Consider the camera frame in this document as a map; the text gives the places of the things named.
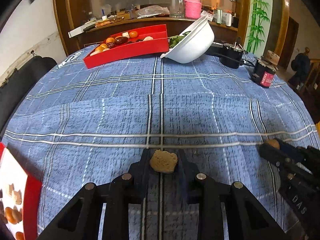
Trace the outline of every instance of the red box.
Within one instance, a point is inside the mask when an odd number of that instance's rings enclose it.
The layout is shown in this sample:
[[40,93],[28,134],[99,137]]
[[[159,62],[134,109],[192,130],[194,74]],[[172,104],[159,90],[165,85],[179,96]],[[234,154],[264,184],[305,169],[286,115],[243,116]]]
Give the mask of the red box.
[[[132,32],[132,31],[136,31],[138,33],[138,37],[134,39],[129,39],[129,41],[133,41],[134,43],[130,43],[130,44],[125,43],[125,44],[116,46],[113,49],[109,49],[109,50],[90,56],[90,54],[94,52],[94,50],[96,49],[95,47],[84,58],[84,63],[86,64],[87,68],[93,68],[93,67],[103,65],[105,63],[109,63],[112,61],[116,61],[119,59],[169,51],[167,27],[165,24],[133,29],[133,30],[129,30],[128,32]],[[115,38],[116,36],[122,36],[122,33],[114,34],[111,37]],[[153,40],[140,41],[135,43],[136,40],[138,39],[143,40],[147,36],[151,36]]]
[[7,196],[5,189],[2,188],[3,198],[1,200],[4,208],[13,208],[15,206],[22,212],[22,221],[15,225],[8,222],[7,228],[14,237],[16,232],[22,232],[25,240],[36,240],[38,237],[37,214],[42,187],[41,182],[28,174],[19,165],[3,143],[0,143],[0,174],[0,187],[4,187],[4,184],[13,183],[14,190],[20,191],[22,195],[21,205],[15,204],[13,200],[11,203],[10,196]]

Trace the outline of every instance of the blue tablecloth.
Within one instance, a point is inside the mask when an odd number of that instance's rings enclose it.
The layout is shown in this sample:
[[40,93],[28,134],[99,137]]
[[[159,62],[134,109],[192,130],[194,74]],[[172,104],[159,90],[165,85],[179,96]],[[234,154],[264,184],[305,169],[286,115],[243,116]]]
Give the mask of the blue tablecloth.
[[[257,151],[270,138],[319,148],[310,115],[285,82],[275,77],[262,88],[250,80],[253,68],[230,69],[207,55],[184,65],[146,55],[87,69],[91,50],[49,71],[3,138],[43,183],[39,233],[86,182],[110,182],[146,147],[183,148],[216,181],[243,182],[284,230],[297,221],[277,192],[276,167]],[[198,205],[182,202],[177,185],[175,175],[151,173],[145,205],[130,205],[130,239],[140,239],[141,228],[142,239],[158,231],[164,240],[196,239]]]

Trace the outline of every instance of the doorway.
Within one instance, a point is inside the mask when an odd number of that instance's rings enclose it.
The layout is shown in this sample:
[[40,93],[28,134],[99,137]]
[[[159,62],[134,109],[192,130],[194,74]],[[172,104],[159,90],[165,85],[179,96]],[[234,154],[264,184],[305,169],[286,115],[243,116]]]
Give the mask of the doorway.
[[280,65],[284,69],[287,69],[290,63],[294,46],[296,44],[298,29],[299,29],[299,23],[297,23],[294,19],[289,17],[287,34],[285,37],[284,46],[283,46],[282,53],[278,63],[278,65]]

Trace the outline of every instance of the plastic bag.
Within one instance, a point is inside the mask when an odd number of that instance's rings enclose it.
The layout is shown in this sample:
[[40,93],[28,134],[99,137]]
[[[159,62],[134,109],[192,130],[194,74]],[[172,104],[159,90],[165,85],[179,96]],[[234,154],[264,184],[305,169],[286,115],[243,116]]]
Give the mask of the plastic bag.
[[155,13],[170,14],[170,11],[167,7],[161,7],[159,5],[151,5],[136,11],[136,14],[138,16],[155,14]]

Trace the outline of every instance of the silver bolt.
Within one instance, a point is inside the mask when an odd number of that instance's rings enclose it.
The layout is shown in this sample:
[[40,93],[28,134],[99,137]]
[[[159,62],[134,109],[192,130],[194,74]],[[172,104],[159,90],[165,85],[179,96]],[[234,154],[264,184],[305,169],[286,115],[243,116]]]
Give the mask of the silver bolt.
[[205,175],[205,174],[203,174],[203,173],[198,173],[197,174],[197,178],[198,179],[205,179],[207,176]]
[[130,173],[125,173],[125,174],[122,174],[122,179],[124,179],[124,180],[128,180],[128,179],[131,179],[131,174]]
[[89,183],[85,184],[84,188],[87,190],[92,190],[94,188],[94,183],[89,182]]
[[294,175],[293,175],[292,173],[289,173],[288,176],[287,176],[287,178],[288,178],[289,180],[292,180],[293,177],[294,177]]
[[233,184],[236,188],[242,188],[243,187],[243,184],[239,181],[236,181],[234,184]]

